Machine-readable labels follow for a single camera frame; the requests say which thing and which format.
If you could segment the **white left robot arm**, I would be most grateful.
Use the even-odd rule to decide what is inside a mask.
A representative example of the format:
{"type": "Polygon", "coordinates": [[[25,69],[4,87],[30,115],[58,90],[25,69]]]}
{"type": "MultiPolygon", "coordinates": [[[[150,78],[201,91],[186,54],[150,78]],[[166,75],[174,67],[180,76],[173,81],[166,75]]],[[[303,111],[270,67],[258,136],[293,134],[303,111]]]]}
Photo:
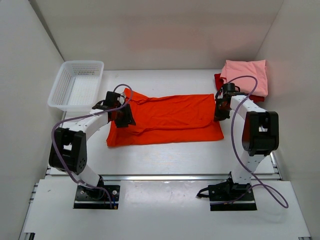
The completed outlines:
{"type": "Polygon", "coordinates": [[[51,131],[50,167],[67,173],[70,178],[87,188],[93,199],[104,195],[102,177],[87,164],[87,141],[100,128],[114,123],[117,128],[136,124],[130,106],[134,95],[108,91],[104,100],[98,101],[89,114],[62,120],[51,131]]]}

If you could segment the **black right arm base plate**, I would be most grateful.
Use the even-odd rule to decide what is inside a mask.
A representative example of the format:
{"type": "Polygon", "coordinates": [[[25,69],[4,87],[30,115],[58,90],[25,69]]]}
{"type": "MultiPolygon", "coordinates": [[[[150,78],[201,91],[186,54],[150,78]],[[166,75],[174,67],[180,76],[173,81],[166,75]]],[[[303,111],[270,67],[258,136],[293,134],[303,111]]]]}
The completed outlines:
{"type": "Polygon", "coordinates": [[[249,187],[247,184],[244,188],[233,189],[227,182],[211,184],[201,189],[196,197],[209,198],[211,212],[256,211],[254,193],[249,187]]]}

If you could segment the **orange t shirt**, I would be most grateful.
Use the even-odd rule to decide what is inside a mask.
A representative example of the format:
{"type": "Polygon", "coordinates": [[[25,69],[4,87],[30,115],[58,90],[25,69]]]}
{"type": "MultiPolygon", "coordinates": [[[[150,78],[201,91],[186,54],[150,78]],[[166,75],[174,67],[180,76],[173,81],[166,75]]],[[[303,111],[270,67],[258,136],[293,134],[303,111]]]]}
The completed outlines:
{"type": "Polygon", "coordinates": [[[136,124],[118,128],[112,122],[106,139],[110,148],[224,139],[219,122],[214,121],[213,94],[148,97],[128,88],[124,94],[136,124]]]}

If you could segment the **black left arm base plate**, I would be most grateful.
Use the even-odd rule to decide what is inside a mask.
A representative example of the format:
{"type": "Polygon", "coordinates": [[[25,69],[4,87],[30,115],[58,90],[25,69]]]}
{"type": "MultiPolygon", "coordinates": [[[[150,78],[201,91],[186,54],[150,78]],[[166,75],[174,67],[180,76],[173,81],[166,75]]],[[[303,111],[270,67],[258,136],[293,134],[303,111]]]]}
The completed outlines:
{"type": "Polygon", "coordinates": [[[120,185],[104,185],[104,190],[90,189],[78,185],[74,197],[74,209],[117,210],[119,208],[120,185]]]}

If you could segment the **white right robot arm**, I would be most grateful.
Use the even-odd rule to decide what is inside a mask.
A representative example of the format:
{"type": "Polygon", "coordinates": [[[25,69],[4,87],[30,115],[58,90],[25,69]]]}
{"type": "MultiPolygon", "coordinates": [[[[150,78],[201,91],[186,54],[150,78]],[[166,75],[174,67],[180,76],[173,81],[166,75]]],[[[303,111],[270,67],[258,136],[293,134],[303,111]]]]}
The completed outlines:
{"type": "Polygon", "coordinates": [[[244,126],[241,137],[242,155],[235,156],[239,166],[230,172],[230,184],[224,187],[224,195],[236,200],[242,195],[241,186],[251,184],[251,177],[260,162],[279,147],[279,115],[256,105],[247,94],[240,92],[234,83],[224,84],[215,95],[214,121],[230,118],[231,144],[235,148],[234,125],[237,116],[242,117],[244,126]]]}

